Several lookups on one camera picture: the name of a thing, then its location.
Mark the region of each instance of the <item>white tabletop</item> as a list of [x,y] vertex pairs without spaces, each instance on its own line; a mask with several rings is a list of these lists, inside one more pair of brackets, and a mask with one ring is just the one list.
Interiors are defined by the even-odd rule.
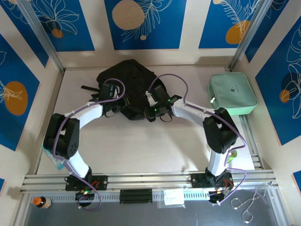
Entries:
[[[92,92],[82,85],[98,88],[96,78],[106,68],[66,70],[55,105],[55,113],[68,113],[87,103]],[[156,75],[175,73],[188,83],[187,100],[211,108],[207,86],[211,75],[225,72],[223,67],[151,66]],[[183,96],[185,85],[173,76],[162,78],[170,96]],[[233,120],[244,135],[238,116]],[[236,145],[242,145],[238,139]],[[102,117],[80,131],[79,152],[94,173],[147,173],[205,170],[210,153],[202,127],[188,120],[174,117],[170,123],[129,121],[122,114]],[[230,167],[253,170],[248,148],[238,151]],[[38,174],[67,173],[58,171],[45,153],[42,154]]]

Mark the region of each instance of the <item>purple cable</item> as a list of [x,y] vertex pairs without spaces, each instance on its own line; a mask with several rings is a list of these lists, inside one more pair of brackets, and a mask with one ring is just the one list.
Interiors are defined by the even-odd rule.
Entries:
[[[225,124],[226,124],[233,132],[235,132],[236,135],[244,142],[244,144],[243,144],[242,146],[235,147],[235,148],[231,148],[231,149],[228,151],[227,156],[226,156],[226,160],[225,160],[225,163],[224,163],[224,166],[226,166],[226,165],[227,165],[228,158],[229,158],[229,155],[230,155],[231,152],[233,152],[234,150],[237,150],[237,149],[241,149],[241,148],[247,147],[246,140],[243,138],[243,136],[242,136],[242,135],[241,135],[241,134],[233,127],[233,126],[231,126],[226,120],[224,120],[224,119],[223,119],[222,117],[220,117],[219,115],[216,115],[216,114],[214,114],[214,113],[212,113],[212,112],[206,111],[206,110],[203,109],[203,108],[196,107],[196,106],[194,106],[194,105],[191,105],[191,104],[186,103],[186,96],[187,96],[187,94],[188,94],[188,84],[187,84],[187,82],[186,82],[182,77],[180,77],[179,75],[176,75],[176,74],[162,74],[162,75],[158,76],[158,77],[155,78],[154,81],[151,83],[151,85],[150,85],[148,91],[150,91],[150,89],[152,88],[152,86],[154,85],[155,81],[156,81],[158,78],[160,78],[160,77],[162,77],[162,76],[165,76],[165,75],[172,75],[172,76],[175,76],[175,77],[181,79],[181,80],[185,83],[185,86],[186,86],[186,92],[185,92],[185,95],[184,95],[184,97],[183,97],[183,102],[184,102],[188,107],[191,107],[191,108],[194,108],[194,109],[196,109],[196,110],[202,111],[202,112],[204,112],[204,113],[207,113],[207,114],[212,115],[212,116],[214,116],[215,118],[219,119],[220,121],[222,121],[223,123],[225,123]],[[236,168],[229,168],[229,167],[227,167],[227,169],[229,169],[229,170],[237,170],[237,171],[241,171],[241,172],[243,172],[243,173],[245,174],[245,176],[244,176],[244,178],[242,179],[242,181],[236,186],[236,188],[233,189],[233,191],[232,191],[229,195],[227,195],[226,198],[224,198],[222,201],[220,201],[219,204],[222,204],[226,199],[228,199],[228,198],[229,198],[229,197],[230,197],[230,196],[231,196],[231,195],[232,195],[232,194],[233,194],[233,193],[241,186],[241,184],[245,181],[246,175],[247,175],[247,172],[244,171],[243,169],[236,169]]]
[[[117,101],[117,100],[121,99],[121,98],[124,96],[124,93],[126,92],[126,87],[125,87],[125,85],[123,84],[122,81],[120,81],[119,79],[114,79],[114,78],[112,78],[112,79],[107,79],[106,81],[104,81],[104,83],[106,83],[107,81],[118,81],[118,82],[123,86],[123,92],[122,92],[122,94],[121,94],[118,98],[115,98],[115,99],[102,100],[102,101],[98,101],[98,102],[92,103],[92,104],[90,104],[90,105],[85,105],[85,106],[81,107],[80,109],[76,110],[75,112],[71,113],[70,115],[68,115],[68,116],[64,119],[64,121],[62,122],[60,128],[59,128],[58,131],[57,131],[56,137],[55,137],[55,142],[54,142],[54,144],[53,144],[53,151],[52,151],[52,154],[53,154],[54,158],[59,159],[59,160],[61,160],[61,161],[64,161],[64,160],[65,160],[63,157],[57,156],[56,153],[55,153],[55,150],[56,150],[56,145],[57,145],[58,139],[59,139],[59,137],[60,137],[60,134],[61,134],[61,132],[62,132],[63,126],[65,125],[65,123],[67,122],[68,119],[70,119],[72,116],[76,115],[78,112],[81,112],[82,110],[84,110],[84,109],[86,109],[86,108],[88,108],[88,107],[90,107],[90,106],[100,105],[100,104],[103,104],[103,103],[108,103],[108,102]],[[89,184],[87,181],[85,181],[85,180],[83,180],[81,177],[79,177],[79,176],[78,176],[78,175],[77,175],[77,174],[76,174],[76,173],[75,173],[75,172],[74,172],[67,164],[65,164],[65,162],[64,162],[64,166],[66,167],[66,169],[67,169],[73,176],[75,176],[77,179],[79,179],[80,181],[82,181],[83,183],[85,183],[87,186],[89,186],[89,187],[90,187],[90,188],[98,195],[98,197],[99,197],[99,204],[98,204],[97,207],[92,208],[92,209],[84,209],[84,210],[95,210],[95,209],[99,208],[100,205],[101,205],[101,196],[100,196],[100,194],[98,193],[98,191],[97,191],[91,184]]]

